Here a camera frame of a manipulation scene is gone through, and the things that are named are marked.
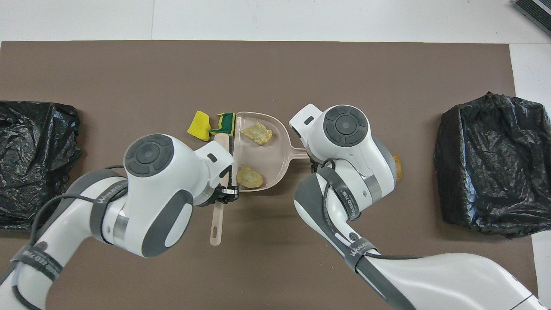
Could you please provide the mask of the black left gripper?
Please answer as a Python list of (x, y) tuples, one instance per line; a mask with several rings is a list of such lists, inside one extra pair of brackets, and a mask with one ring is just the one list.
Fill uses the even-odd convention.
[(228, 187), (218, 185), (214, 190), (214, 200), (215, 202), (220, 202), (222, 204), (227, 204), (229, 202), (234, 202), (239, 198), (239, 187), (229, 185)]

